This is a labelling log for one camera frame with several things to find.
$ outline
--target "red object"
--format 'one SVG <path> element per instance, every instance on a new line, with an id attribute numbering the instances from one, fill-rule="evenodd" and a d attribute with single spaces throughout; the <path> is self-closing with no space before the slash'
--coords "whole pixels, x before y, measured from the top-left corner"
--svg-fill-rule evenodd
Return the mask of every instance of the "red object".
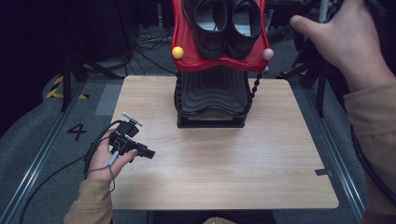
<path id="1" fill-rule="evenodd" d="M 184 55 L 181 59 L 172 57 L 176 68 L 185 72 L 201 71 L 213 66 L 226 65 L 235 69 L 249 71 L 249 72 L 262 72 L 268 64 L 262 58 L 262 53 L 265 49 L 269 48 L 267 34 L 265 33 L 264 26 L 264 10 L 265 0 L 256 0 L 257 5 L 262 13 L 262 33 L 257 39 L 253 51 L 242 60 L 237 60 L 223 54 L 217 61 L 208 61 L 202 59 L 195 47 L 194 37 L 190 24 L 183 12 L 181 0 L 172 0 L 175 12 L 175 32 L 172 39 L 172 48 L 181 47 L 184 49 Z"/>

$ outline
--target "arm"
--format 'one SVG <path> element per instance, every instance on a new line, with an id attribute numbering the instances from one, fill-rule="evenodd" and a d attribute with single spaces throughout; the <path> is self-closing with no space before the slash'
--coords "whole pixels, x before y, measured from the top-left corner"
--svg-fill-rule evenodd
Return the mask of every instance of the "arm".
<path id="1" fill-rule="evenodd" d="M 361 150 L 379 177 L 396 192 L 396 78 L 381 54 L 371 14 L 362 0 L 345 0 L 325 24 L 300 16 L 290 24 L 310 38 L 346 78 L 346 112 Z M 369 202 L 362 223 L 395 223 L 393 204 L 366 175 Z"/>
<path id="2" fill-rule="evenodd" d="M 108 137 L 111 132 L 109 131 L 103 136 L 103 141 L 93 154 L 90 164 L 91 172 L 88 173 L 87 179 L 81 182 L 78 196 L 64 217 L 64 223 L 108 224 L 111 222 L 113 217 L 110 194 L 111 180 L 117 177 L 122 167 L 137 154 L 134 149 L 117 158 L 110 166 L 111 174 L 107 167 L 112 157 L 108 149 Z"/>

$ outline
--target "wooden table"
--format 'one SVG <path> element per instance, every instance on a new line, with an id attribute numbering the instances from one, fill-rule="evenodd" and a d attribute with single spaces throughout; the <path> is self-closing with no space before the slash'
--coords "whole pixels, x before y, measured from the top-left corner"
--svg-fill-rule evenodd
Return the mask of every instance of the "wooden table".
<path id="1" fill-rule="evenodd" d="M 116 179 L 114 209 L 335 208 L 338 200 L 286 80 L 262 80 L 244 128 L 179 129 L 175 77 L 127 77 L 113 120 L 144 124 L 156 151 Z"/>

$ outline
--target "hand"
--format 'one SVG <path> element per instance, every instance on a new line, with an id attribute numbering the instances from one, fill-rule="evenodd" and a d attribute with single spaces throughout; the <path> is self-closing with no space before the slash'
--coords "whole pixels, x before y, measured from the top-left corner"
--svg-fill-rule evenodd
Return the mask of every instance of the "hand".
<path id="1" fill-rule="evenodd" d="M 375 24 L 363 0 L 345 0 L 328 23 L 293 16 L 290 24 L 312 40 L 325 60 L 341 70 L 351 91 L 395 79 L 381 54 Z"/>
<path id="2" fill-rule="evenodd" d="M 87 179 L 112 180 L 113 178 L 116 178 L 119 175 L 122 167 L 129 161 L 133 160 L 134 157 L 137 155 L 137 150 L 133 149 L 127 153 L 124 153 L 122 156 L 116 158 L 114 163 L 111 165 L 111 172 L 113 173 L 113 176 L 111 175 L 108 168 L 94 171 L 95 169 L 107 167 L 108 162 L 113 156 L 108 146 L 109 144 L 108 137 L 113 132 L 114 130 L 109 130 L 102 137 L 102 142 L 99 144 L 98 148 L 96 149 L 95 153 L 92 156 L 92 160 L 90 163 L 90 171 L 92 172 L 88 173 Z"/>

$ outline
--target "sleeve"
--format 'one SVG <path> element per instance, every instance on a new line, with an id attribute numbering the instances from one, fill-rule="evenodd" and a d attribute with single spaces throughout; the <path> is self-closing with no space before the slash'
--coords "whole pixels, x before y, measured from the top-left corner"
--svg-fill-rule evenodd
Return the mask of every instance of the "sleeve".
<path id="1" fill-rule="evenodd" d="M 86 179 L 81 182 L 78 196 L 64 217 L 64 223 L 109 224 L 113 217 L 110 181 Z"/>
<path id="2" fill-rule="evenodd" d="M 385 184 L 396 192 L 396 81 L 345 96 L 346 112 L 361 151 Z M 396 223 L 393 204 L 366 174 L 369 202 L 362 223 Z"/>

